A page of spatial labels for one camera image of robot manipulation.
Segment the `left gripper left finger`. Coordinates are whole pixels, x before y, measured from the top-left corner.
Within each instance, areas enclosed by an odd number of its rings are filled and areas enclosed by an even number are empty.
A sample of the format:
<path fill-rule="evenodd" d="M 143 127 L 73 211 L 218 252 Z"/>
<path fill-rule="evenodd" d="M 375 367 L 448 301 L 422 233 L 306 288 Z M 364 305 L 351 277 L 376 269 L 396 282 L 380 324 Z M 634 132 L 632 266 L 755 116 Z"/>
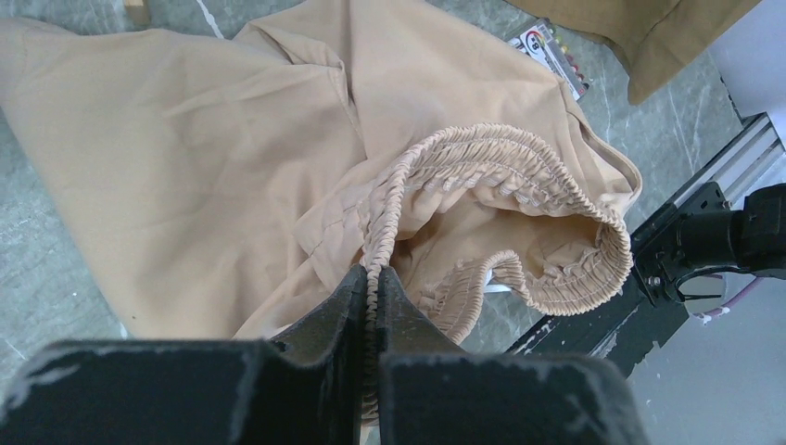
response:
<path fill-rule="evenodd" d="M 70 340 L 23 365 L 5 444 L 355 444 L 366 272 L 254 340 Z"/>

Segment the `beige shorts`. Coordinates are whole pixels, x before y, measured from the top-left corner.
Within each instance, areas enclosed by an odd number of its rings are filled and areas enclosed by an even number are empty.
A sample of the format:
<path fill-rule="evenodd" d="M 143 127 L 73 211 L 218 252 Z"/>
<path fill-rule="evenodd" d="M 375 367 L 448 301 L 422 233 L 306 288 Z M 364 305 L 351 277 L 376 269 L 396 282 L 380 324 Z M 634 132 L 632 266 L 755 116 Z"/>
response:
<path fill-rule="evenodd" d="M 564 81 L 423 1 L 306 1 L 223 40 L 1 22 L 1 107 L 139 337 L 271 337 L 393 268 L 461 343 L 496 282 L 591 311 L 636 167 Z"/>

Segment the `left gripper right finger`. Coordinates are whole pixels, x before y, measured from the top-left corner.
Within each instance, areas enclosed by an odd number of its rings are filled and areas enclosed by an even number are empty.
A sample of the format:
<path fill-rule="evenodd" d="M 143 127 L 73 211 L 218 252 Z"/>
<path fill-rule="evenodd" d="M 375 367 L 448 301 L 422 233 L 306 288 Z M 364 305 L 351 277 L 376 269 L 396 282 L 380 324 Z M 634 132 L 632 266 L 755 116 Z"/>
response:
<path fill-rule="evenodd" d="M 471 354 L 378 277 L 377 412 L 385 444 L 645 444 L 633 394 L 604 359 Z"/>

